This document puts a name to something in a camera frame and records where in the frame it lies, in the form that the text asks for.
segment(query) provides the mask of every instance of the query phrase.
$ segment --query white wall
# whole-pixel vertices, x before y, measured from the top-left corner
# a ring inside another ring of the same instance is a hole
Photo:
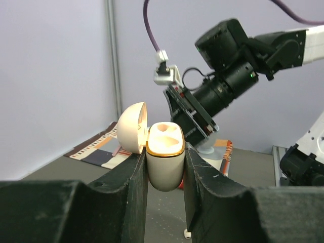
[[[0,180],[116,119],[104,0],[0,1]]]
[[[322,0],[286,0],[286,4],[311,20],[324,20]],[[169,120],[163,87],[153,82],[155,52],[142,18],[143,0],[116,1],[117,37],[121,90],[124,109],[146,101],[149,123]],[[160,48],[181,73],[189,66],[209,72],[194,47],[195,41],[222,20],[237,18],[249,36],[304,27],[290,19],[269,0],[151,0],[149,20]],[[324,61],[278,73],[275,80],[261,78],[259,84],[227,110],[215,116],[220,137],[235,147],[269,152],[272,145],[290,146],[308,130],[323,110]],[[188,74],[193,88],[200,84],[198,74]]]

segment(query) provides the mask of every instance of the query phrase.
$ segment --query open lid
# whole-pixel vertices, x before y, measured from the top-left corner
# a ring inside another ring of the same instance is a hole
[[[145,102],[131,105],[122,113],[117,123],[117,138],[121,147],[128,152],[142,152],[147,140]]]

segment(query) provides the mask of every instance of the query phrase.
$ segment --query white container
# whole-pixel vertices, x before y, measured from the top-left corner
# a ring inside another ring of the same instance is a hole
[[[159,191],[179,187],[183,178],[185,140],[181,128],[170,122],[155,123],[147,130],[145,102],[128,107],[117,123],[117,138],[123,149],[142,153],[146,147],[148,177]]]

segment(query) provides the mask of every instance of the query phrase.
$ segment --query patterned cloth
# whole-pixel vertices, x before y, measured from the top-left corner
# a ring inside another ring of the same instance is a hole
[[[214,153],[201,154],[201,157],[227,176],[233,151],[232,143],[229,140],[218,139],[214,148]],[[117,122],[113,122],[106,130],[74,147],[64,156],[113,169],[130,155],[130,152],[121,148],[117,140]]]

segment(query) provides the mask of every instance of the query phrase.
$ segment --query gray table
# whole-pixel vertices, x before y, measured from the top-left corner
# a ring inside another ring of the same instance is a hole
[[[108,171],[105,168],[61,157],[24,180],[82,180],[89,183]],[[245,186],[274,186],[273,157],[234,149],[228,176]],[[149,185],[145,242],[191,242],[183,237],[185,228],[183,191],[160,192]]]

